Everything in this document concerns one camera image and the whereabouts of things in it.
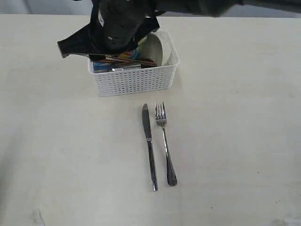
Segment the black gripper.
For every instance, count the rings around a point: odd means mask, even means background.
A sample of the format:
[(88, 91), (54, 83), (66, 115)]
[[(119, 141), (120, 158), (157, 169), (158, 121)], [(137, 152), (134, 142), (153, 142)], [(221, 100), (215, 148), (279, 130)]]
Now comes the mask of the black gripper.
[(93, 0), (90, 24), (68, 38), (58, 41), (62, 58), (92, 54), (120, 54), (160, 26), (153, 0)]

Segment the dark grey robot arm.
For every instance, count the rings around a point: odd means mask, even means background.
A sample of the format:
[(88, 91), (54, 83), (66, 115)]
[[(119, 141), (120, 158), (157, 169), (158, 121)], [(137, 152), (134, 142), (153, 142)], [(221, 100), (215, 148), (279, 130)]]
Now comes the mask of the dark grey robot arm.
[(299, 0), (94, 0), (90, 22), (58, 41), (63, 58), (69, 55), (118, 55), (159, 28), (166, 12), (220, 17), (234, 6), (255, 6), (300, 13)]

